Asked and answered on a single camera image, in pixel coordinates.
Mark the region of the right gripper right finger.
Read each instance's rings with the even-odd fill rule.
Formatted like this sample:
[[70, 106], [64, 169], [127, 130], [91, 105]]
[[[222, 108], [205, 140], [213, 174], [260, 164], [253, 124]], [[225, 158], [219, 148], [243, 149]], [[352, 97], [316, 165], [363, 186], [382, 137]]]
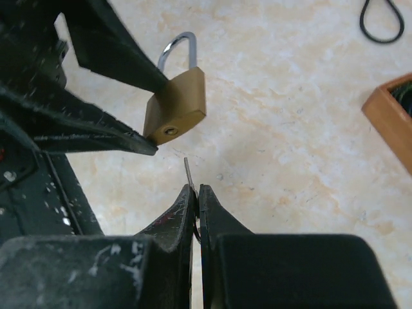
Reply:
[[255, 234], [199, 192], [205, 308], [395, 308], [377, 258], [350, 234]]

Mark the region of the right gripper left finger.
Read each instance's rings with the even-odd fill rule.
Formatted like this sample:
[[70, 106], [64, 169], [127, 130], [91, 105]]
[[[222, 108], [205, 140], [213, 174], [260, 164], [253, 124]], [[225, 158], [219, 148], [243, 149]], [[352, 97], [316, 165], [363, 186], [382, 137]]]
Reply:
[[2, 308], [189, 308], [196, 195], [134, 236], [29, 236], [1, 247]]

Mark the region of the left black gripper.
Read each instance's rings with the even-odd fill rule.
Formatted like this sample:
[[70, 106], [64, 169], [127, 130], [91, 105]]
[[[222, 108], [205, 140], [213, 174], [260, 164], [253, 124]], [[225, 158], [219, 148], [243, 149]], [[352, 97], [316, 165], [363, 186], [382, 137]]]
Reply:
[[1, 129], [34, 151], [153, 156], [151, 141], [66, 90], [61, 12], [79, 66], [152, 93], [167, 83], [109, 1], [1, 1]]

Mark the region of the silver key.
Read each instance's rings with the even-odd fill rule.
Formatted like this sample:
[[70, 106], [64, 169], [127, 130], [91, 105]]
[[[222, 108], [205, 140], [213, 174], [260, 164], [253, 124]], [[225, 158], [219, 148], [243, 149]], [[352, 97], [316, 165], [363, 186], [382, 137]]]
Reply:
[[200, 236], [200, 231], [199, 228], [197, 226], [197, 223], [200, 220], [200, 207], [199, 207], [199, 203], [198, 203], [198, 192], [196, 191], [196, 188], [194, 186], [193, 180], [192, 180], [192, 176], [191, 176], [191, 170], [189, 167], [189, 160], [187, 157], [183, 158], [183, 162], [184, 162], [184, 167], [185, 167], [185, 173], [186, 173], [186, 177], [187, 177], [187, 182], [189, 184], [189, 186], [191, 187], [194, 195], [195, 195], [195, 205], [194, 205], [194, 223], [193, 223], [193, 227], [194, 227], [194, 236], [196, 238], [196, 240], [198, 241], [198, 243], [201, 243], [201, 236]]

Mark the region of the brass padlock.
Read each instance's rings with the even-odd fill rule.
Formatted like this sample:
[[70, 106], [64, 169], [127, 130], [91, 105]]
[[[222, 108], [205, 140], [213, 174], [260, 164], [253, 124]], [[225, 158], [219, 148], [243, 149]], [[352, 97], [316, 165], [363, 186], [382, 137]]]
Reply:
[[157, 67], [164, 70], [168, 56], [184, 39], [189, 42], [189, 69], [168, 80], [147, 102], [143, 136], [156, 145], [182, 136], [207, 115], [205, 74], [197, 63], [194, 33], [182, 32], [171, 40], [161, 53]]

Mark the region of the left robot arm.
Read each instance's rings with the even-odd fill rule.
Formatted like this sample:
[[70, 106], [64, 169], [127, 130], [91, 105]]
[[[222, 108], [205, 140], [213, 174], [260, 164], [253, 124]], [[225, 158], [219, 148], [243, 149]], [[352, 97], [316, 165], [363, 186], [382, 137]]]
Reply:
[[[59, 38], [63, 15], [71, 42]], [[79, 66], [136, 88], [167, 79], [129, 34], [108, 1], [1, 2], [1, 240], [29, 235], [100, 234], [66, 157], [157, 146], [66, 89], [69, 46]]]

